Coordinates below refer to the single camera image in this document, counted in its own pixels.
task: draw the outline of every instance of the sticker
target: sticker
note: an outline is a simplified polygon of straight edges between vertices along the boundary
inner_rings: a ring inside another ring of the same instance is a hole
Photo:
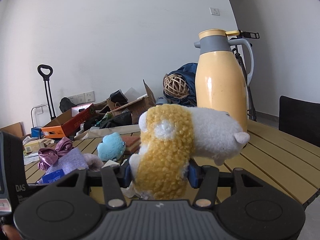
[[[11,212],[11,205],[6,198],[0,199],[0,211]]]

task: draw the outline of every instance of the blue plush toy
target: blue plush toy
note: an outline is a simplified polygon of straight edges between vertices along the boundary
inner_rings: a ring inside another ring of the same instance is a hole
[[[118,160],[124,153],[125,142],[119,133],[114,132],[102,139],[102,143],[99,143],[97,150],[98,157],[104,162]]]

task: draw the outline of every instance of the plush ear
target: plush ear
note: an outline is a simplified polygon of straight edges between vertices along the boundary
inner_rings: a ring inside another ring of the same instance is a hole
[[[137,154],[137,153],[132,154],[130,156],[129,164],[130,164],[131,175],[133,177],[133,180],[137,175],[139,164],[140,164],[140,161],[141,161],[141,157],[142,157],[142,155]]]
[[[214,163],[215,163],[217,166],[221,166],[221,165],[223,165],[225,159],[222,158],[222,157],[220,157],[220,158],[215,158],[215,159],[213,159],[213,161],[214,161]]]
[[[250,135],[246,132],[237,132],[233,134],[233,136],[236,138],[236,141],[240,144],[246,144],[250,140]]]
[[[139,117],[139,128],[142,132],[147,132],[147,112],[144,112],[142,115]]]

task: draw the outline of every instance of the gray floor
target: gray floor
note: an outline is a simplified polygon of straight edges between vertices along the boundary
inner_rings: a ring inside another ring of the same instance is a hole
[[[257,122],[274,128],[279,128],[279,123],[263,117],[257,117]],[[320,196],[306,208],[306,222],[301,230],[298,240],[320,239]]]

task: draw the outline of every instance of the small box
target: small box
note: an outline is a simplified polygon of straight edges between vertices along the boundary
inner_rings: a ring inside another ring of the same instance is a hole
[[[41,131],[41,126],[36,126],[31,128],[31,137],[38,137],[43,136],[43,132]]]
[[[41,128],[46,138],[63,138],[71,135],[80,125],[96,115],[93,104],[73,107]]]
[[[41,148],[47,147],[49,143],[51,143],[50,139],[40,139],[40,140],[34,140],[31,142],[28,142],[23,147],[26,153],[30,153],[30,152],[37,151]]]
[[[156,105],[155,96],[147,84],[143,81],[143,84],[146,88],[146,95],[139,97],[137,100],[127,103],[121,107],[116,107],[116,104],[111,102],[110,99],[107,99],[108,106],[110,107],[110,113],[113,116],[122,114],[123,112],[131,111],[132,112],[132,124],[137,124],[139,121],[140,115],[147,111],[150,107]]]
[[[124,154],[134,154],[140,148],[140,136],[121,136],[125,142]]]

